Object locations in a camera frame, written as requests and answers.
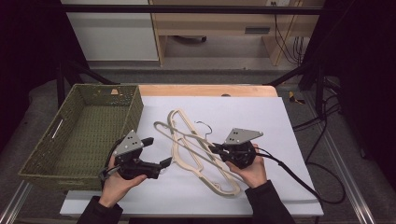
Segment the black cable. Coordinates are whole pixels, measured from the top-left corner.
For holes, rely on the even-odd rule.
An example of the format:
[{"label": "black cable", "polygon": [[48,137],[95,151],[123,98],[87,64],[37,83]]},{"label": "black cable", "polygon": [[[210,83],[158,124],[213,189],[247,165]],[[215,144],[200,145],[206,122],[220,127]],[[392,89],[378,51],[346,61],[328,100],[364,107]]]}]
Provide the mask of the black cable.
[{"label": "black cable", "polygon": [[[110,158],[111,158],[111,156],[113,155],[114,150],[116,150],[117,146],[123,141],[124,138],[125,138],[125,137],[122,137],[122,138],[120,138],[119,140],[117,140],[117,141],[113,144],[113,146],[111,147],[110,151],[108,152],[107,159],[106,159],[106,163],[105,163],[105,168],[106,168],[106,169],[108,168],[108,163],[110,162]],[[113,167],[113,168],[107,170],[107,172],[110,172],[110,171],[112,171],[112,170],[114,170],[114,169],[116,169],[116,168],[118,169],[119,166],[115,166],[115,167]],[[103,187],[104,187],[104,185],[105,185],[105,181],[101,179],[101,180],[100,180],[100,184],[101,184],[102,189],[103,189]]]},{"label": "black cable", "polygon": [[[327,116],[330,116],[331,114],[333,114],[333,113],[335,113],[335,112],[337,112],[337,111],[339,111],[339,110],[340,110],[340,109],[339,109],[339,108],[337,108],[337,109],[335,109],[335,110],[333,110],[333,111],[329,112],[329,113],[327,114]],[[295,132],[295,133],[297,133],[297,132],[300,132],[300,131],[306,130],[306,129],[308,129],[308,128],[312,127],[312,126],[315,126],[315,125],[317,125],[317,124],[320,124],[322,121],[323,121],[323,120],[320,120],[320,121],[318,121],[318,122],[316,122],[316,123],[313,123],[313,124],[307,125],[307,126],[303,127],[302,129],[294,130],[294,132]]]},{"label": "black cable", "polygon": [[[340,104],[332,105],[329,109],[327,109],[327,110],[326,110],[326,116],[329,117],[331,114],[333,114],[333,113],[339,111],[339,110],[340,110],[339,107],[336,108],[335,110],[332,110],[333,108],[335,108],[336,106],[339,106],[339,105],[340,105]],[[309,121],[307,121],[307,122],[305,122],[305,123],[302,123],[302,124],[300,124],[300,125],[296,125],[296,126],[294,126],[292,129],[293,129],[294,132],[303,131],[303,130],[309,128],[309,127],[312,127],[312,126],[314,126],[314,125],[320,124],[320,123],[323,121],[323,119],[322,119],[322,120],[320,120],[320,121],[318,121],[318,122],[316,122],[316,123],[313,123],[314,121],[316,121],[316,120],[318,120],[318,119],[319,119],[319,117],[316,117],[316,118],[311,119],[311,120],[309,120]]]},{"label": "black cable", "polygon": [[323,199],[322,197],[320,197],[320,195],[314,189],[312,189],[307,184],[305,184],[305,182],[302,179],[300,179],[300,177],[298,177],[283,161],[278,160],[277,158],[275,158],[271,154],[266,155],[266,154],[262,154],[262,153],[256,153],[256,155],[268,158],[268,159],[270,159],[272,161],[276,161],[277,164],[280,167],[282,167],[291,177],[293,177],[293,179],[295,179],[301,186],[303,186],[306,190],[308,190],[310,193],[312,193],[318,199],[318,201],[319,201],[321,206],[323,206],[323,203],[329,203],[329,204],[342,203],[344,201],[344,199],[346,198],[346,196],[347,196],[347,192],[345,190],[345,187],[344,187],[341,179],[337,175],[335,175],[332,171],[330,171],[329,169],[327,169],[326,167],[324,167],[322,165],[319,165],[319,164],[316,164],[316,163],[313,163],[313,162],[306,163],[307,165],[316,165],[317,167],[323,169],[324,171],[326,171],[329,174],[331,174],[340,183],[342,191],[343,191],[343,195],[342,195],[340,200],[329,201],[329,200]]},{"label": "black cable", "polygon": [[324,167],[324,166],[322,166],[322,165],[320,165],[320,164],[317,164],[317,163],[314,163],[314,162],[309,161],[309,162],[306,163],[306,165],[314,165],[314,166],[317,166],[317,167],[319,167],[320,169],[326,171],[327,173],[329,173],[330,175],[332,175],[332,176],[337,180],[337,182],[340,184],[340,186],[341,186],[341,188],[342,188],[343,195],[341,196],[341,199],[339,199],[338,201],[335,201],[335,202],[330,202],[330,201],[327,201],[327,200],[326,200],[326,201],[323,201],[323,202],[325,202],[325,203],[330,203],[330,204],[339,204],[339,203],[342,203],[342,202],[344,201],[344,199],[347,197],[347,191],[346,191],[346,187],[344,186],[344,184],[343,184],[343,182],[341,181],[340,177],[338,177],[338,176],[337,176],[335,173],[333,173],[331,170],[327,169],[326,167]]},{"label": "black cable", "polygon": [[[289,62],[289,63],[293,63],[293,64],[297,64],[297,62],[295,61],[295,59],[294,59],[293,57],[291,57],[290,52],[289,52],[289,49],[288,49],[288,46],[286,45],[286,42],[285,42],[285,40],[283,39],[283,36],[282,36],[282,34],[280,33],[280,31],[279,31],[279,29],[278,29],[278,27],[277,27],[277,18],[276,18],[276,14],[274,15],[274,18],[275,18],[275,41],[276,41],[277,45],[280,47],[280,50],[282,50],[282,52],[283,52],[283,54],[285,55],[285,57],[286,57],[286,59],[288,60],[288,62]],[[280,38],[281,38],[282,41],[283,41],[283,45],[285,46],[286,52],[289,54],[289,57],[291,57],[291,58],[294,60],[294,62],[291,62],[291,61],[289,60],[288,55],[286,54],[285,50],[283,50],[282,46],[279,44],[279,41],[277,40],[276,33],[279,33],[279,34],[280,34]]]},{"label": "black cable", "polygon": [[283,161],[280,161],[273,156],[262,154],[262,153],[256,153],[256,155],[268,158],[272,161],[276,161],[277,164],[280,167],[282,167],[291,177],[293,177],[293,179],[295,181],[297,181],[301,186],[303,186],[306,190],[308,190],[311,194],[313,194],[318,199],[320,205],[323,206],[323,203],[322,203],[323,200],[320,198],[318,193],[316,191],[314,191],[313,189],[311,189],[311,187],[309,187],[307,184],[305,184],[305,182],[302,179],[300,179],[300,177],[298,177]]},{"label": "black cable", "polygon": [[[337,95],[335,94],[335,95],[332,95],[332,96],[330,96],[329,98],[327,98],[327,99],[324,101],[324,104],[327,104],[327,102],[329,102],[329,100],[331,100],[333,97],[337,97]],[[315,118],[313,118],[313,119],[311,119],[311,120],[309,120],[309,121],[306,121],[306,122],[304,122],[304,123],[302,123],[302,124],[293,126],[292,129],[294,130],[294,129],[301,128],[301,127],[303,127],[303,126],[305,126],[305,125],[308,125],[308,124],[313,123],[313,122],[316,121],[317,119],[320,119],[320,117],[315,117]]]}]

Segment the cord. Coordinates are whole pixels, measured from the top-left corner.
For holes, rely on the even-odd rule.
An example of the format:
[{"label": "cord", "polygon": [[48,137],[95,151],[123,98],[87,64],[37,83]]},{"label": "cord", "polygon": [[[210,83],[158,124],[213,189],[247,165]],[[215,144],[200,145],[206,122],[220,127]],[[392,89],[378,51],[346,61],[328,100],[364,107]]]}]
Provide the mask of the cord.
[{"label": "cord", "polygon": [[[125,138],[125,137],[122,137],[122,138],[120,138],[119,140],[117,140],[117,141],[113,144],[113,146],[111,147],[111,149],[110,149],[110,151],[108,152],[108,155],[107,155],[107,159],[106,159],[106,163],[105,163],[105,170],[103,170],[103,171],[106,171],[107,173],[112,173],[113,170],[115,170],[115,169],[119,170],[119,169],[120,169],[120,166],[119,166],[119,165],[117,165],[117,166],[115,166],[115,167],[113,167],[113,168],[111,168],[111,169],[109,169],[109,170],[107,170],[107,167],[108,167],[108,163],[110,162],[111,155],[113,155],[114,150],[116,150],[117,146],[123,141],[124,138]],[[104,181],[102,178],[100,179],[100,184],[101,184],[102,189],[103,189],[103,187],[105,186],[105,181]]]},{"label": "cord", "polygon": [[[262,148],[257,147],[257,149],[268,153],[266,150],[264,150]],[[326,199],[323,199],[322,197],[320,197],[320,195],[314,189],[312,189],[307,184],[305,184],[305,182],[302,179],[300,179],[300,177],[298,177],[283,161],[278,160],[277,158],[275,158],[271,154],[268,153],[268,155],[267,155],[267,154],[262,154],[262,153],[256,153],[256,155],[268,158],[268,159],[270,159],[272,161],[276,161],[277,164],[280,167],[282,167],[291,177],[293,177],[293,179],[295,179],[301,186],[303,186],[306,190],[308,190],[310,193],[312,193],[318,199],[318,201],[319,201],[321,206],[323,206],[323,203],[329,203],[329,204],[342,203],[344,201],[344,199],[346,198],[346,196],[347,196],[347,193],[346,193],[346,190],[345,190],[345,186],[343,185],[341,179],[337,175],[335,175],[332,171],[330,171],[329,169],[327,169],[326,167],[324,167],[322,165],[319,165],[319,164],[316,164],[316,163],[313,163],[313,162],[306,163],[307,165],[315,165],[315,166],[323,169],[324,171],[326,171],[329,174],[331,174],[338,181],[338,183],[340,183],[343,195],[342,195],[341,199],[339,199],[337,201],[329,201],[329,200],[326,200]]]},{"label": "cord", "polygon": [[[333,105],[332,107],[330,107],[329,109],[327,109],[327,111],[326,111],[326,116],[329,117],[331,114],[340,111],[340,106],[339,106],[339,105],[340,105],[340,104],[336,104],[336,105]],[[320,119],[320,121],[313,123],[314,121],[316,121],[316,120],[318,120],[318,119],[320,119],[320,117],[316,117],[316,118],[311,119],[311,120],[309,120],[309,121],[307,121],[307,122],[305,122],[305,123],[303,123],[303,124],[297,125],[297,126],[293,127],[293,130],[294,130],[295,133],[296,133],[296,132],[300,132],[300,131],[303,131],[303,130],[305,130],[305,129],[308,129],[309,127],[312,127],[312,126],[314,126],[314,125],[320,124],[320,123],[323,121],[323,119]]]},{"label": "cord", "polygon": [[[276,14],[274,15],[274,18],[275,18],[275,41],[276,41],[277,45],[280,47],[280,50],[282,50],[282,52],[283,52],[283,54],[285,55],[285,57],[286,57],[286,59],[288,60],[288,62],[289,62],[289,63],[292,63],[292,64],[297,64],[297,61],[290,55],[288,46],[286,45],[286,42],[285,42],[285,40],[283,39],[283,36],[282,36],[282,34],[280,33],[280,31],[279,31],[279,29],[278,29],[278,27],[277,27],[277,18],[276,18]],[[294,62],[291,62],[291,61],[290,61],[290,59],[289,59],[288,55],[286,54],[285,50],[283,50],[282,46],[279,44],[279,41],[277,40],[277,35],[276,35],[276,33],[279,33],[280,38],[281,38],[282,41],[283,41],[283,45],[285,46],[286,52],[289,54],[289,57],[291,57],[291,58],[294,60]]]}]

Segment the white table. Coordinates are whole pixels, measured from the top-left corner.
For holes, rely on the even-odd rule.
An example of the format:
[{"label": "white table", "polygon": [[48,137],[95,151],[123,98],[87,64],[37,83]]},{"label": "white table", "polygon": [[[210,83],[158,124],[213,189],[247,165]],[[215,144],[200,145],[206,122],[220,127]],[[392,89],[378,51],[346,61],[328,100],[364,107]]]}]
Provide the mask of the white table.
[{"label": "white table", "polygon": [[[193,97],[144,96],[144,110],[137,131],[140,138],[154,137],[154,144],[145,147],[141,159],[159,162],[170,156],[172,143],[158,133],[154,121],[166,122],[172,109],[182,108],[192,122],[202,121],[213,129],[207,138],[222,143],[231,128],[263,132],[253,140],[273,156],[285,162],[305,183],[313,188],[301,151],[290,126],[282,99],[277,97]],[[195,124],[200,134],[207,127]],[[204,164],[210,176],[216,178],[216,168]],[[265,160],[268,178],[276,187],[282,202],[294,217],[322,216],[316,198],[301,187],[275,162]],[[241,189],[246,189],[239,182]],[[78,217],[95,191],[69,191],[62,215]],[[243,217],[252,214],[244,192],[232,198],[215,194],[193,173],[172,164],[156,180],[148,179],[130,190],[120,202],[127,217]]]}]

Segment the hand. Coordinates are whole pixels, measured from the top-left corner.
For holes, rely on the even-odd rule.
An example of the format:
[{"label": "hand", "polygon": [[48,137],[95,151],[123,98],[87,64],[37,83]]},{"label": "hand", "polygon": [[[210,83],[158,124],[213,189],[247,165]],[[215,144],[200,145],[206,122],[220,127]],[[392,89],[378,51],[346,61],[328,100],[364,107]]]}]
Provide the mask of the hand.
[{"label": "hand", "polygon": [[[253,146],[256,148],[256,152],[259,152],[257,149],[258,146],[256,144],[253,144]],[[267,173],[265,173],[263,157],[256,156],[253,163],[242,170],[229,161],[226,161],[225,163],[230,168],[231,172],[240,175],[242,179],[244,179],[245,183],[252,189],[255,189],[267,182]]]},{"label": "hand", "polygon": [[[115,157],[110,158],[108,163],[108,169],[114,167]],[[102,196],[99,200],[99,204],[104,207],[112,208],[117,202],[119,202],[128,191],[138,186],[147,178],[146,175],[139,175],[131,180],[123,179],[118,172],[111,175],[106,181],[103,187]]]}]

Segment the green wicker basket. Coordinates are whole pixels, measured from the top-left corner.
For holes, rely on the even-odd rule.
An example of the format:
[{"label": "green wicker basket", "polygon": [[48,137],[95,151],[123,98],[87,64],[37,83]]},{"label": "green wicker basket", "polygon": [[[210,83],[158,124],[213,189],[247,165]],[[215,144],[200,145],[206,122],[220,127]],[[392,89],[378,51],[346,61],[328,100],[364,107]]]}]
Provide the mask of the green wicker basket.
[{"label": "green wicker basket", "polygon": [[137,86],[74,85],[19,172],[45,189],[99,190],[99,171],[114,142],[137,126]]}]

